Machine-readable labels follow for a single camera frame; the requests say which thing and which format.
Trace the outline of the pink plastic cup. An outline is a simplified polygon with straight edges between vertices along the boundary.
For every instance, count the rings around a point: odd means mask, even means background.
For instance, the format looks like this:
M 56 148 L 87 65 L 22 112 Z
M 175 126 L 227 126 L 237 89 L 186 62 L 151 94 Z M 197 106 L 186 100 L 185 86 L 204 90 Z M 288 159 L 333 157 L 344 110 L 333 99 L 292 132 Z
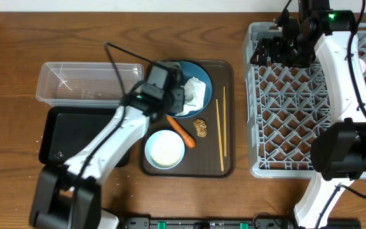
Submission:
M 359 59 L 359 62 L 360 62 L 360 67 L 361 67 L 362 73 L 364 73 L 366 71 L 366 63 L 363 59 Z

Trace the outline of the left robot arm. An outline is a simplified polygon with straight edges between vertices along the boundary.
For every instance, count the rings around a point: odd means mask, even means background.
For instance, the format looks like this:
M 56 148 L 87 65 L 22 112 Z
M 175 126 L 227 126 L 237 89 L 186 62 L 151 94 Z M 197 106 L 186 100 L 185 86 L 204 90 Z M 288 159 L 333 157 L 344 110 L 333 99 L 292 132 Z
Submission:
M 41 170 L 30 210 L 34 228 L 117 228 L 119 218 L 102 208 L 102 184 L 151 123 L 184 103 L 182 67 L 152 62 L 149 77 L 123 96 L 110 122 L 62 165 Z

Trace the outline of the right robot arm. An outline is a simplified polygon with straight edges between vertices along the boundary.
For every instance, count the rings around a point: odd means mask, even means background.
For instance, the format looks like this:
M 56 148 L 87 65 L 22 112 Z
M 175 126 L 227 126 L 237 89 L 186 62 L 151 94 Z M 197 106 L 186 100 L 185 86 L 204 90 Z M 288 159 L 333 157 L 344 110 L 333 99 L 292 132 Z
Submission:
M 330 99 L 330 127 L 310 148 L 315 174 L 284 228 L 324 228 L 344 191 L 366 172 L 366 84 L 358 56 L 360 18 L 328 1 L 300 1 L 276 19 L 281 36 L 259 41 L 251 64 L 309 67 L 319 61 Z

